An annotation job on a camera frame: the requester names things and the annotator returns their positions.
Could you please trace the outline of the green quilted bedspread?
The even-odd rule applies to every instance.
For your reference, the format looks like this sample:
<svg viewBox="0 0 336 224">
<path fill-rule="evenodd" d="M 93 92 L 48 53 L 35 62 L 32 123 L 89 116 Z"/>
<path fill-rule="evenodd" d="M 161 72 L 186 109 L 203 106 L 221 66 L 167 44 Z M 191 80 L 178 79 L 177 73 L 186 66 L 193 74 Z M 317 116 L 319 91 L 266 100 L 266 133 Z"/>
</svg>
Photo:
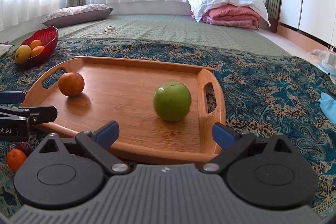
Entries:
<svg viewBox="0 0 336 224">
<path fill-rule="evenodd" d="M 129 14 L 59 28 L 62 40 L 107 39 L 142 40 L 174 44 L 209 46 L 258 55 L 289 56 L 260 31 L 209 25 L 185 15 Z"/>
</svg>

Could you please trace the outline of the small orange tangerine left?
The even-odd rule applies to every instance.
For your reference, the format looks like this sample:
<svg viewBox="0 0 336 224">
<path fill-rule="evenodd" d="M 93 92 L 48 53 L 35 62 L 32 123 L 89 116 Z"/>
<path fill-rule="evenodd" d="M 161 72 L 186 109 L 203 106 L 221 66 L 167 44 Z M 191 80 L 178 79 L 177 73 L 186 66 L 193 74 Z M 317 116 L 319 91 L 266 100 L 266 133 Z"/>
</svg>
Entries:
<svg viewBox="0 0 336 224">
<path fill-rule="evenodd" d="M 6 162 L 9 169 L 16 172 L 26 161 L 27 156 L 19 149 L 12 149 L 6 157 Z"/>
</svg>

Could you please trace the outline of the wooden serving tray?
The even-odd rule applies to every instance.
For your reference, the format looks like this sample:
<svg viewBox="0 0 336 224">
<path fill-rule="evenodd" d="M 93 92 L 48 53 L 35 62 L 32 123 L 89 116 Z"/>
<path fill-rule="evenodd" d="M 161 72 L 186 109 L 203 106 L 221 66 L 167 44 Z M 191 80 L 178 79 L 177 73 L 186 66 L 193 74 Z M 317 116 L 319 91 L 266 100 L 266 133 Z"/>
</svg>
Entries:
<svg viewBox="0 0 336 224">
<path fill-rule="evenodd" d="M 83 92 L 64 96 L 57 84 L 43 82 L 58 70 L 80 73 Z M 154 92 L 162 84 L 185 84 L 192 98 L 190 112 L 180 122 L 161 120 L 153 109 Z M 54 122 L 39 129 L 61 136 L 94 131 L 109 121 L 120 126 L 110 147 L 116 157 L 149 164 L 203 164 L 217 156 L 212 127 L 226 122 L 223 91 L 212 68 L 197 65 L 109 57 L 75 57 L 46 71 L 30 88 L 23 106 L 52 105 Z"/>
</svg>

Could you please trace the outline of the red leaf-shaped bowl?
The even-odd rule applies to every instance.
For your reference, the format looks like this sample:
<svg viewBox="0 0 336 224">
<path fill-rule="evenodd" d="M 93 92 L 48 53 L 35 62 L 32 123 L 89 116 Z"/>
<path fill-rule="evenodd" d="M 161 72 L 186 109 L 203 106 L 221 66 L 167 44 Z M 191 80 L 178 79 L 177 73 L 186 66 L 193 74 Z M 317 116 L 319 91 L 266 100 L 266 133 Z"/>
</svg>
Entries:
<svg viewBox="0 0 336 224">
<path fill-rule="evenodd" d="M 47 28 L 36 31 L 31 37 L 24 40 L 21 45 L 28 45 L 35 40 L 39 39 L 42 41 L 44 50 L 35 57 L 30 57 L 25 63 L 16 64 L 17 67 L 22 69 L 29 69 L 44 63 L 54 52 L 59 38 L 58 29 L 54 26 L 49 26 Z"/>
</svg>

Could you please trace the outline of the light blue cloth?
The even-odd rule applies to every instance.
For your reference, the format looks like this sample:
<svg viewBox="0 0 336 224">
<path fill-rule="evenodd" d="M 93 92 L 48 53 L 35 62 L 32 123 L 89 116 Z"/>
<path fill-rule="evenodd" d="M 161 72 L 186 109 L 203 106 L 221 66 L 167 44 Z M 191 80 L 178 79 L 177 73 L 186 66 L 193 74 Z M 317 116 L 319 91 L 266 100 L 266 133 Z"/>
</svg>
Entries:
<svg viewBox="0 0 336 224">
<path fill-rule="evenodd" d="M 335 126 L 336 125 L 336 101 L 327 93 L 321 93 L 319 107 L 326 118 Z"/>
</svg>

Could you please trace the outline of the orange fruit in bowl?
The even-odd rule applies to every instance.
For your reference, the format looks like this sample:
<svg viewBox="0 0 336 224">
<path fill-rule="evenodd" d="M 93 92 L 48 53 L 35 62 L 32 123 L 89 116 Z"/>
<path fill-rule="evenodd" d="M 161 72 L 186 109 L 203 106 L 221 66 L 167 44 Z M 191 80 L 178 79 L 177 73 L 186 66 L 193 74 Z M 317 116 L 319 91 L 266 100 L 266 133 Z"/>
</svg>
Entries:
<svg viewBox="0 0 336 224">
<path fill-rule="evenodd" d="M 42 46 L 42 41 L 39 39 L 35 39 L 30 43 L 30 48 L 33 50 L 34 48 L 38 47 L 38 46 Z"/>
<path fill-rule="evenodd" d="M 37 55 L 39 55 L 43 50 L 44 50 L 44 46 L 40 45 L 40 46 L 36 46 L 31 50 L 31 56 L 30 57 L 35 57 Z"/>
</svg>

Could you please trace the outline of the large green apple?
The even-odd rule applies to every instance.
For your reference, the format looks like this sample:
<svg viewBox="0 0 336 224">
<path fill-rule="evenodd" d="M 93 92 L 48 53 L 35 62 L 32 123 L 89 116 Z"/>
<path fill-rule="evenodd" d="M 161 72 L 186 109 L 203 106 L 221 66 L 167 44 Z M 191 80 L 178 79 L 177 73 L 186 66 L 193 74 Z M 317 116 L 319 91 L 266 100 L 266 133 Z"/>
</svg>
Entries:
<svg viewBox="0 0 336 224">
<path fill-rule="evenodd" d="M 171 81 L 159 86 L 154 92 L 153 108 L 164 121 L 179 122 L 190 112 L 191 93 L 181 82 Z"/>
</svg>

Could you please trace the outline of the dark red date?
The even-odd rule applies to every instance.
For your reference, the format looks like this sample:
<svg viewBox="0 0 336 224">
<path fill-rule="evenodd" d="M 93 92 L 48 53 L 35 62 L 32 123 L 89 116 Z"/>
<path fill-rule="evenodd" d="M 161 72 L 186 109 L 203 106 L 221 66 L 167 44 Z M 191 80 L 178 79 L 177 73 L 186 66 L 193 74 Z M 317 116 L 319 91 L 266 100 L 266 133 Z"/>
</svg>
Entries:
<svg viewBox="0 0 336 224">
<path fill-rule="evenodd" d="M 27 157 L 31 154 L 31 147 L 27 142 L 16 142 L 15 143 L 16 149 L 22 151 Z"/>
</svg>

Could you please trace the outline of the floral grey pillow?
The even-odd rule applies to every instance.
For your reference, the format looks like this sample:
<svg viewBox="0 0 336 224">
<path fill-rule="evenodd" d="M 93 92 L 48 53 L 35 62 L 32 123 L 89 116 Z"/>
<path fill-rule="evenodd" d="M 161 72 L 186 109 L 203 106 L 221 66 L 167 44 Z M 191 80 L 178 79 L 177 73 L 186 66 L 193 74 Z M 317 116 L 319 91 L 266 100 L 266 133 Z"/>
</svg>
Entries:
<svg viewBox="0 0 336 224">
<path fill-rule="evenodd" d="M 68 27 L 76 24 L 106 19 L 112 11 L 113 8 L 104 4 L 67 7 L 49 13 L 42 20 L 41 24 L 47 27 Z"/>
</svg>

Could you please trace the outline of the pink folded blanket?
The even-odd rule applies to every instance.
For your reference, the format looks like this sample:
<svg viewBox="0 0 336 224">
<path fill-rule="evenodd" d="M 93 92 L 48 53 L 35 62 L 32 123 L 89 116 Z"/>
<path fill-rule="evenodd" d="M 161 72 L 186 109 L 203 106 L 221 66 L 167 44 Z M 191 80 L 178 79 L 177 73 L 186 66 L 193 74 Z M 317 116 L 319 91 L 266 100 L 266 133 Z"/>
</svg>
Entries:
<svg viewBox="0 0 336 224">
<path fill-rule="evenodd" d="M 207 11 L 201 22 L 216 26 L 246 28 L 258 30 L 261 16 L 251 8 L 225 4 Z"/>
</svg>

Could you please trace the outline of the orange fruit in bowl front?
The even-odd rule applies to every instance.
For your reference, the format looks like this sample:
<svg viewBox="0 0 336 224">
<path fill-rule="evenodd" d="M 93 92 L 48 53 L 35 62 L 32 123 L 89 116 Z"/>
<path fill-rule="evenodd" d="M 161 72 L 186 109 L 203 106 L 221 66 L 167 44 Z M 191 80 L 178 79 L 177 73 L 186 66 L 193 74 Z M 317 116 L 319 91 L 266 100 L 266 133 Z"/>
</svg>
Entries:
<svg viewBox="0 0 336 224">
<path fill-rule="evenodd" d="M 35 57 L 37 55 L 39 55 L 43 50 L 44 50 L 44 46 L 40 45 L 40 46 L 36 46 L 31 50 L 31 56 L 30 57 Z"/>
</svg>

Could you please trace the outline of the brownish orange round fruit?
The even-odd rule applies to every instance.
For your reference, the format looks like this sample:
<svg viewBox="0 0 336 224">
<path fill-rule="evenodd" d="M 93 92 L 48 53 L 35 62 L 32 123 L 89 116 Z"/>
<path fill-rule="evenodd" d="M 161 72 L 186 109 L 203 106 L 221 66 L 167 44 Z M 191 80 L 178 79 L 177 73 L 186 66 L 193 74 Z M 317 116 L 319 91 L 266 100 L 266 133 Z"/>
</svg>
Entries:
<svg viewBox="0 0 336 224">
<path fill-rule="evenodd" d="M 84 90 L 85 81 L 80 73 L 68 72 L 59 78 L 58 87 L 63 95 L 75 97 Z"/>
</svg>

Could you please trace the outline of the yellow lemon in bowl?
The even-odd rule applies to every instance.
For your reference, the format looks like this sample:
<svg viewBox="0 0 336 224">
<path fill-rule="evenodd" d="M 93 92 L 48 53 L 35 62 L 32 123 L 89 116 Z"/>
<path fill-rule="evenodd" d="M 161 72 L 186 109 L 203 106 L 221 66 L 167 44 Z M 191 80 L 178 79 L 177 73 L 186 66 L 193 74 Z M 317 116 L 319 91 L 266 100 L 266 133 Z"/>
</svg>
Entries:
<svg viewBox="0 0 336 224">
<path fill-rule="evenodd" d="M 15 52 L 14 60 L 16 64 L 25 63 L 31 57 L 32 49 L 28 45 L 21 45 Z"/>
</svg>

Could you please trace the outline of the orange fruit in bowl rear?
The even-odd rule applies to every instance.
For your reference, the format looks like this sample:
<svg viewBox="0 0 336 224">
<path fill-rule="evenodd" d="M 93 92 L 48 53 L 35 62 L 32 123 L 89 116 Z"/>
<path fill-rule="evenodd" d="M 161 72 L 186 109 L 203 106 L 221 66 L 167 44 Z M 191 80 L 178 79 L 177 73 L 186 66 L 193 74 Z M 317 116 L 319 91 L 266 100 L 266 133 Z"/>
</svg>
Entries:
<svg viewBox="0 0 336 224">
<path fill-rule="evenodd" d="M 34 48 L 38 47 L 38 46 L 42 46 L 42 41 L 39 39 L 35 39 L 30 43 L 30 48 L 33 50 Z"/>
</svg>

